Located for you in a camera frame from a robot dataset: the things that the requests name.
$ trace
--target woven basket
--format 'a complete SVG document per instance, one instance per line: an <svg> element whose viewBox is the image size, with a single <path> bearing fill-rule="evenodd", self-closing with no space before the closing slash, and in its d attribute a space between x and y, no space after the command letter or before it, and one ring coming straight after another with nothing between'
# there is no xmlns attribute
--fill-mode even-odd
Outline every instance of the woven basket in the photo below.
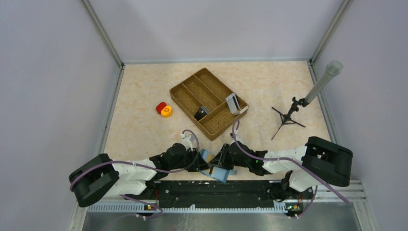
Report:
<svg viewBox="0 0 408 231"><path fill-rule="evenodd" d="M232 91L207 68L199 70L170 89L171 99L211 141L231 126L235 119L242 118L248 111L240 115L233 115L230 112L225 98L231 93ZM237 98L240 110L248 106L238 95ZM194 115L203 105L210 113L197 121Z"/></svg>

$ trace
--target red object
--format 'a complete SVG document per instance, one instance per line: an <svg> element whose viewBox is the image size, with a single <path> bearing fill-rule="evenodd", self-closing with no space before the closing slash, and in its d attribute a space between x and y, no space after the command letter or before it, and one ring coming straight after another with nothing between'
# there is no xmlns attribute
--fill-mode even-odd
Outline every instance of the red object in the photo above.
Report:
<svg viewBox="0 0 408 231"><path fill-rule="evenodd" d="M165 102L161 102L159 103L159 105L156 107L156 111L158 114L161 115L161 111L163 110L164 107L166 107L167 104Z"/></svg>

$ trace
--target gray tube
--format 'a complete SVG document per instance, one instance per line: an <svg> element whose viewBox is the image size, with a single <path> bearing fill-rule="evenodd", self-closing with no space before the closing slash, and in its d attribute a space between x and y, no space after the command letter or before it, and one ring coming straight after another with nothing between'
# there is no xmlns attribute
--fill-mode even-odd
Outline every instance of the gray tube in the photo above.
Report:
<svg viewBox="0 0 408 231"><path fill-rule="evenodd" d="M305 97L305 101L307 103L311 103L314 98L323 90L323 88L326 86L326 84L335 76L339 75L340 72L342 71L343 68L343 63L334 60L331 61L327 66L326 66L326 71L324 72L324 75L318 80L318 82L314 85L312 90L309 91L307 96Z"/></svg>

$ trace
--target gray wall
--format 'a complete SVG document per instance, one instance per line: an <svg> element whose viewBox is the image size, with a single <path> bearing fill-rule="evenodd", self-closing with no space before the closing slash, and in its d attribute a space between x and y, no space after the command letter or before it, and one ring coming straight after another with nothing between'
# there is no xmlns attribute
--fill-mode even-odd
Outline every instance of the gray wall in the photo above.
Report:
<svg viewBox="0 0 408 231"><path fill-rule="evenodd" d="M408 226L407 9L406 0L354 1L317 63L323 73L344 62L325 94L381 230Z"/></svg>
<svg viewBox="0 0 408 231"><path fill-rule="evenodd" d="M308 59L342 0L91 0L126 62Z"/></svg>
<svg viewBox="0 0 408 231"><path fill-rule="evenodd" d="M1 0L0 38L0 229L65 231L118 68L78 0Z"/></svg>

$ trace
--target marble pattern surface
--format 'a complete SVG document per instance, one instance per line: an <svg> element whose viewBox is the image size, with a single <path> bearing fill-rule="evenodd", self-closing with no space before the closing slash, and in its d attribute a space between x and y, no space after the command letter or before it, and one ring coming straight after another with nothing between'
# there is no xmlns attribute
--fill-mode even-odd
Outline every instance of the marble pattern surface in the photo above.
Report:
<svg viewBox="0 0 408 231"><path fill-rule="evenodd" d="M169 90L201 68L208 68L249 105L241 119L238 135L253 150L286 150L304 145L308 137L330 140L317 98L300 108L292 118L306 126L287 125L281 128L274 106L287 113L292 97L303 98L313 87L306 61L228 62L126 65L114 115L109 129L105 153L112 159L142 160L166 151L180 142L180 133L190 129L198 136L200 147L218 153L222 144L230 143L227 129L210 141L171 100ZM173 107L173 115L162 118L155 107L160 102ZM277 180L282 174L256 176L236 167L238 174L229 180ZM201 173L169 174L163 180L210 180Z"/></svg>

